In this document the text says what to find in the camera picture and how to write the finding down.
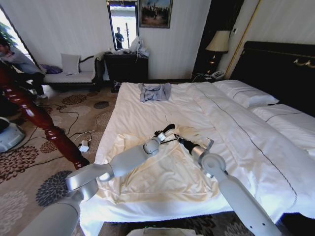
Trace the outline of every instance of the telephone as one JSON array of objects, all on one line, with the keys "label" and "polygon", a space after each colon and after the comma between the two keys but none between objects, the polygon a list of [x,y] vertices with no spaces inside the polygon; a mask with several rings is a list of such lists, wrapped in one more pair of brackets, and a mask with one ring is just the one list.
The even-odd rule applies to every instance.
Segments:
[{"label": "telephone", "polygon": [[195,79],[198,77],[198,76],[203,76],[206,80],[208,79],[215,79],[215,80],[218,80],[220,78],[222,78],[223,76],[225,75],[225,72],[222,71],[222,70],[218,70],[216,71],[215,73],[213,74],[198,74],[194,77],[194,79],[192,80],[192,83],[195,81]]},{"label": "telephone", "polygon": [[211,78],[218,80],[218,79],[222,78],[224,76],[224,74],[225,74],[224,71],[218,70],[215,73],[211,74]]}]

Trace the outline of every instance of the mirror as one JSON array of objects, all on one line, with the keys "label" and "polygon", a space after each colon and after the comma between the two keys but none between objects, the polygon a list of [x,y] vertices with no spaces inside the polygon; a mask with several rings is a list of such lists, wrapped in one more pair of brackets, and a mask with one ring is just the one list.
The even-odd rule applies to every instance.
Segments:
[{"label": "mirror", "polygon": [[107,1],[115,50],[128,49],[138,35],[136,1]]}]

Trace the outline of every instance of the carpet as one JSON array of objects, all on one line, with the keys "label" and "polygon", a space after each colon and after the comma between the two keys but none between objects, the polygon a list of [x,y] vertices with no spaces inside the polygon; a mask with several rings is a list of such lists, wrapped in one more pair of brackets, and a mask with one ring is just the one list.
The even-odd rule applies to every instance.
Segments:
[{"label": "carpet", "polygon": [[[56,126],[78,145],[89,140],[90,149],[83,156],[93,163],[98,144],[111,117],[117,98],[110,88],[100,92],[87,88],[60,90],[45,86],[48,99],[37,101],[49,113]],[[27,121],[21,114],[9,117],[20,125],[26,137],[13,150],[0,153],[0,235],[17,235],[45,207],[67,193],[64,178],[75,169],[61,156],[57,148],[45,139],[44,132]],[[204,236],[252,236],[233,212],[203,215],[185,219],[139,222],[104,223],[100,235],[125,236],[133,229],[167,227],[194,229]],[[73,236],[82,236],[78,225]]]}]

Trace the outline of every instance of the man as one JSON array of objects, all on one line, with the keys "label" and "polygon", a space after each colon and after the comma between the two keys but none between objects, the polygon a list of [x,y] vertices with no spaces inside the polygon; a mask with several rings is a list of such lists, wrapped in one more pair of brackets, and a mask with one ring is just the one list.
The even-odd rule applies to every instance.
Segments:
[{"label": "man", "polygon": [[[17,73],[15,78],[22,87],[35,89],[38,97],[47,98],[41,85],[45,77],[44,74],[20,50],[10,47],[7,41],[2,38],[0,38],[0,59],[23,72]],[[27,80],[32,80],[31,85],[26,82]]]},{"label": "man", "polygon": [[117,47],[117,49],[121,49],[121,48],[123,48],[122,42],[124,42],[124,37],[120,33],[120,28],[119,27],[117,27],[117,31],[118,31],[118,33],[115,34],[116,47]]}]

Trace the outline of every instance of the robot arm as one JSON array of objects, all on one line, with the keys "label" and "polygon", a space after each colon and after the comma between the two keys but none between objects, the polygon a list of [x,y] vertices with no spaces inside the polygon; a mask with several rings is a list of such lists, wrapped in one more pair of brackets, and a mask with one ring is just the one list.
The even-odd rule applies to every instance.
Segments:
[{"label": "robot arm", "polygon": [[269,218],[268,214],[234,176],[230,176],[225,160],[209,149],[214,141],[210,140],[207,148],[203,148],[175,134],[179,143],[189,151],[194,163],[207,177],[215,177],[219,183],[220,192],[228,201],[244,225],[256,236],[281,236],[281,232]]},{"label": "robot arm", "polygon": [[98,191],[96,178],[109,181],[128,174],[157,154],[161,142],[166,138],[165,133],[174,128],[175,125],[170,124],[163,131],[155,132],[154,137],[116,155],[108,164],[91,164],[68,175],[68,195],[45,208],[19,235],[70,236],[80,217],[80,203],[87,201]]}]

